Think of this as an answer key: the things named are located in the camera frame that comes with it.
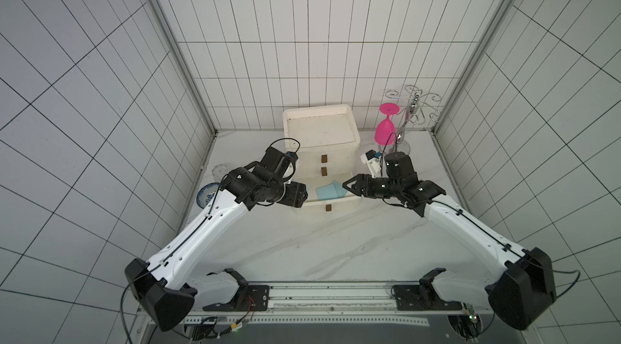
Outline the blue sticky note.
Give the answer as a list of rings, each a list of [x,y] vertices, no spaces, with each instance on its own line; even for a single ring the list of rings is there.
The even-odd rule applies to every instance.
[[[333,198],[334,190],[331,184],[323,186],[323,187],[318,187],[316,189],[316,193],[317,193],[318,200],[320,201],[335,199]]]
[[[338,181],[333,181],[331,183],[331,186],[334,190],[334,194],[333,194],[333,198],[335,199],[341,199],[344,198],[348,191],[346,189],[344,189],[344,187],[342,187],[342,183],[338,182]]]

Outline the white bottom pull-out drawer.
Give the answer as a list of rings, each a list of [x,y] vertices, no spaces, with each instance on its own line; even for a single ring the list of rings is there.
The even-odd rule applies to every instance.
[[[353,175],[348,173],[301,179],[307,186],[308,197],[302,207],[294,211],[299,215],[321,215],[357,208],[361,198],[343,187],[351,177]]]

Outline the white plastic drawer cabinet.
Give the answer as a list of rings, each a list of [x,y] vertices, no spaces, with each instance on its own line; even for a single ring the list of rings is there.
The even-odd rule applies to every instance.
[[[288,109],[283,112],[286,148],[296,151],[296,179],[354,172],[360,135],[346,104]]]

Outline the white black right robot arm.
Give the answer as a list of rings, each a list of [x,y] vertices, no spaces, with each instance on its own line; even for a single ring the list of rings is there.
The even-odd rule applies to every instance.
[[[431,270],[419,280],[423,305],[441,300],[487,308],[508,326],[524,330],[556,302],[551,258],[543,250],[514,244],[438,184],[420,180],[405,153],[389,154],[386,164],[385,176],[358,174],[344,182],[344,189],[368,199],[397,199],[403,208],[451,235],[483,266]]]

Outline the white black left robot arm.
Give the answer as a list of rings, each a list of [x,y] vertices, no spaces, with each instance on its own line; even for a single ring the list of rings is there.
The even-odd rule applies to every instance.
[[[125,268],[129,292],[161,331],[179,325],[198,296],[213,295],[216,286],[190,284],[192,273],[210,247],[234,224],[257,206],[281,204],[301,208],[307,186],[293,182],[254,161],[229,172],[203,211],[168,246],[147,260],[135,258]]]

